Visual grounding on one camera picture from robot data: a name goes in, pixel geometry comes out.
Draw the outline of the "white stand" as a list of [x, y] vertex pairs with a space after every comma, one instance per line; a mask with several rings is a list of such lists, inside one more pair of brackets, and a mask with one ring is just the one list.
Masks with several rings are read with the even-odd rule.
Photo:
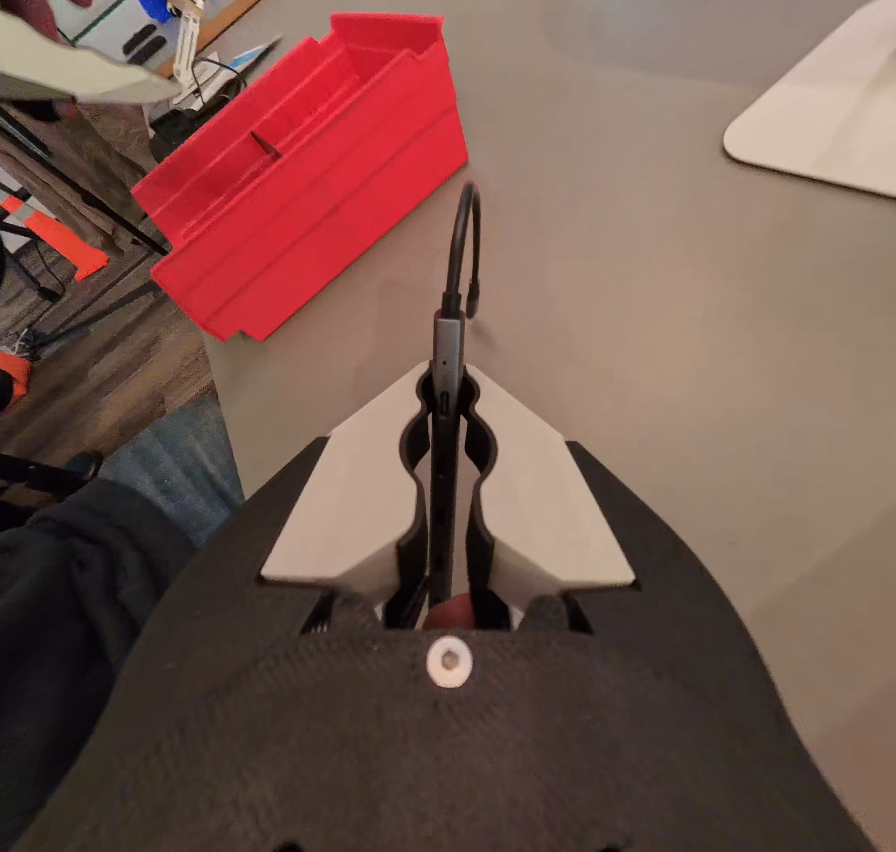
[[734, 161], [895, 198], [895, 0], [871, 0], [730, 123]]

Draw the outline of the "red plastic bin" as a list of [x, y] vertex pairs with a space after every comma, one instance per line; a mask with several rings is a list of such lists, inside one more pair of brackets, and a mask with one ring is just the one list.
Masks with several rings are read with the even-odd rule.
[[202, 331], [265, 340], [468, 163], [443, 22], [332, 14], [133, 187]]

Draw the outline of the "person's blue jeans leg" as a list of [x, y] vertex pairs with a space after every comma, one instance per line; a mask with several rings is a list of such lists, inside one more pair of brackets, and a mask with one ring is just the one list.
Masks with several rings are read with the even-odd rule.
[[244, 504], [217, 396], [195, 398], [141, 431], [99, 477], [148, 500], [203, 547]]

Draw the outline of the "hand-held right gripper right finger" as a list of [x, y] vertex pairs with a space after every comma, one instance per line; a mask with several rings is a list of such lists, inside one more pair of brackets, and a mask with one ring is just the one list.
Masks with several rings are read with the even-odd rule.
[[565, 438], [477, 367], [474, 412], [497, 441], [479, 497], [504, 601], [624, 588], [635, 575]]

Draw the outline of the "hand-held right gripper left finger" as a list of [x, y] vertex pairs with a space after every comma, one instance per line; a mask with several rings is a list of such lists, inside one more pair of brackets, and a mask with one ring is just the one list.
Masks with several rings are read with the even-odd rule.
[[399, 441], [420, 411], [416, 365], [328, 435], [263, 565], [263, 579], [385, 601], [400, 584], [396, 546], [417, 513]]

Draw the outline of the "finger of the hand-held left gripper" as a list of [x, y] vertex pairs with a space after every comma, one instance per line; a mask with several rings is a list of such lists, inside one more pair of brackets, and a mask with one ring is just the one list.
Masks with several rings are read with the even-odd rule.
[[1, 14], [2, 102], [151, 105], [180, 85], [141, 66], [53, 42], [24, 20]]

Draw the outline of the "grey usb hub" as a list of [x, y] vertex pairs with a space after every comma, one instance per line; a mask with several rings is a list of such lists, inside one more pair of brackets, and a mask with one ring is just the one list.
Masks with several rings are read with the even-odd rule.
[[454, 529], [464, 376], [464, 319], [434, 317], [431, 395], [429, 551], [427, 625], [437, 623], [437, 609], [452, 596]]

